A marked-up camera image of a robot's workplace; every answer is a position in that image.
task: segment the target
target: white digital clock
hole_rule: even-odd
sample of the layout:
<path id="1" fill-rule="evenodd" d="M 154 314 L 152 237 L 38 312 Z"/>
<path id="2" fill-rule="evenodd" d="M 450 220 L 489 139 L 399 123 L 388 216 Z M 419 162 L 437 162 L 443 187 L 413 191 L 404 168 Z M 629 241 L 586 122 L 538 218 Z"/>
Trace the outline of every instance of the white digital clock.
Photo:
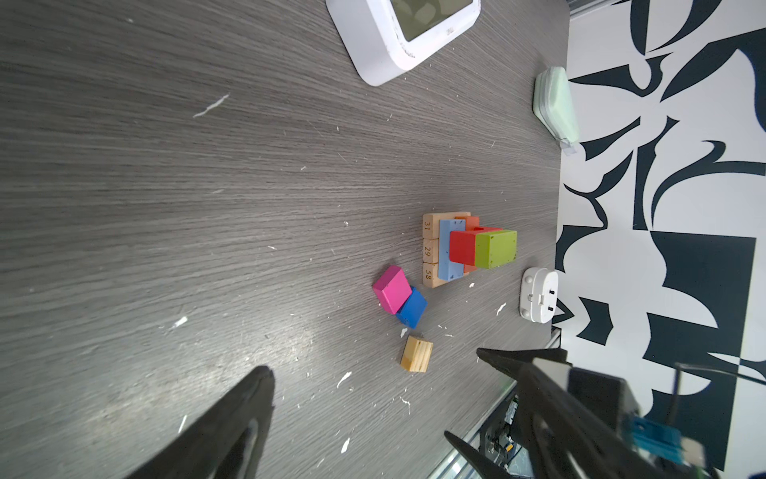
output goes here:
<path id="1" fill-rule="evenodd" d="M 481 11 L 481 0 L 326 1 L 356 71 L 373 87 L 418 66 Z"/>

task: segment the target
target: black and white mural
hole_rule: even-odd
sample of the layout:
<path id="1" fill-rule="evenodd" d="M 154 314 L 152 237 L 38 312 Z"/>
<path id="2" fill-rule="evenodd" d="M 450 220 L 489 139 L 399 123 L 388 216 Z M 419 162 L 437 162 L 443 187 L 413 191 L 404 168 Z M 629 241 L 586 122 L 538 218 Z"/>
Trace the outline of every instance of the black and white mural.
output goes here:
<path id="1" fill-rule="evenodd" d="M 621 0 L 573 19 L 554 323 L 662 421 L 676 362 L 766 376 L 766 0 Z M 766 470 L 766 387 L 683 376 L 676 426 Z"/>

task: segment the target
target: green block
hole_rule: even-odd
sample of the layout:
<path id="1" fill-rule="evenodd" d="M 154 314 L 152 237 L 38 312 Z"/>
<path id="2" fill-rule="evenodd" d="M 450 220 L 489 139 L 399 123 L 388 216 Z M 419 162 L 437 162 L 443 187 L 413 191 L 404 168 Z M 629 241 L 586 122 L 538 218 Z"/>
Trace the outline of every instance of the green block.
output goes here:
<path id="1" fill-rule="evenodd" d="M 489 231 L 476 235 L 477 267 L 486 270 L 503 266 L 516 259 L 516 232 L 510 230 Z"/>

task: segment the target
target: cable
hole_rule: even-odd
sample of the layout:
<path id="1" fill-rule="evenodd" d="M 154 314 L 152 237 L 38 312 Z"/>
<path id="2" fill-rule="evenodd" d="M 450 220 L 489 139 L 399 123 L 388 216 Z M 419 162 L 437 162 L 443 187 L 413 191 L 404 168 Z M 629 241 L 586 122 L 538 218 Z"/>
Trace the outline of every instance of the cable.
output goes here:
<path id="1" fill-rule="evenodd" d="M 673 380 L 673 396 L 670 398 L 670 407 L 668 408 L 668 413 L 665 416 L 665 424 L 668 426 L 673 425 L 673 422 L 676 420 L 676 413 L 678 412 L 678 403 L 679 403 L 679 400 L 681 399 L 681 395 L 679 394 L 679 389 L 681 388 L 681 372 L 683 372 L 684 370 L 720 372 L 721 374 L 726 374 L 728 376 L 734 376 L 739 379 L 747 379 L 748 381 L 756 382 L 757 384 L 760 384 L 760 385 L 766 385 L 766 381 L 763 381 L 758 378 L 754 378 L 752 376 L 747 376 L 745 374 L 740 374 L 738 372 L 725 371 L 724 369 L 716 369 L 716 368 L 711 368 L 708 366 L 700 366 L 698 364 L 676 363 L 676 378 Z"/>

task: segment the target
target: colorful block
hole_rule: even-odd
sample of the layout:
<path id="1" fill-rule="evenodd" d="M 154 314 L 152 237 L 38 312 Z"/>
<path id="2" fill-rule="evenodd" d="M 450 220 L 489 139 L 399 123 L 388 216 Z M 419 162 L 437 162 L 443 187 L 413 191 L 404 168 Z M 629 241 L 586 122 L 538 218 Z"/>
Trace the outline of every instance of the colorful block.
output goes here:
<path id="1" fill-rule="evenodd" d="M 476 235 L 475 265 L 484 269 L 503 266 L 516 259 L 516 232 L 490 231 Z"/>
<path id="2" fill-rule="evenodd" d="M 463 265 L 450 261 L 450 233 L 465 231 L 466 220 L 443 219 L 439 221 L 439 278 L 452 281 L 463 277 Z"/>
<path id="3" fill-rule="evenodd" d="M 439 279 L 439 264 L 423 263 L 423 285 L 425 287 L 439 287 L 448 281 Z"/>
<path id="4" fill-rule="evenodd" d="M 502 230 L 480 226 L 472 231 L 452 231 L 450 233 L 450 261 L 473 266 L 475 264 L 476 236 L 489 231 Z"/>
<path id="5" fill-rule="evenodd" d="M 404 354 L 401 355 L 401 367 L 409 372 L 426 372 L 434 344 L 409 336 Z"/>
<path id="6" fill-rule="evenodd" d="M 439 239 L 439 221 L 455 219 L 456 216 L 471 216 L 469 212 L 426 213 L 423 215 L 423 238 Z"/>
<path id="7" fill-rule="evenodd" d="M 396 314 L 412 294 L 410 284 L 399 266 L 389 266 L 383 276 L 372 285 L 372 290 L 383 309 Z"/>
<path id="8" fill-rule="evenodd" d="M 401 307 L 396 317 L 399 318 L 402 324 L 409 327 L 411 330 L 417 327 L 417 323 L 421 320 L 423 312 L 428 306 L 428 301 L 423 297 L 420 291 L 412 288 L 412 294 L 404 302 L 404 306 Z"/>
<path id="9" fill-rule="evenodd" d="M 476 229 L 479 227 L 479 217 L 478 216 L 456 216 L 455 219 L 464 219 L 466 220 L 466 231 L 470 231 L 472 229 Z"/>
<path id="10" fill-rule="evenodd" d="M 431 264 L 439 262 L 439 240 L 423 238 L 423 262 Z"/>

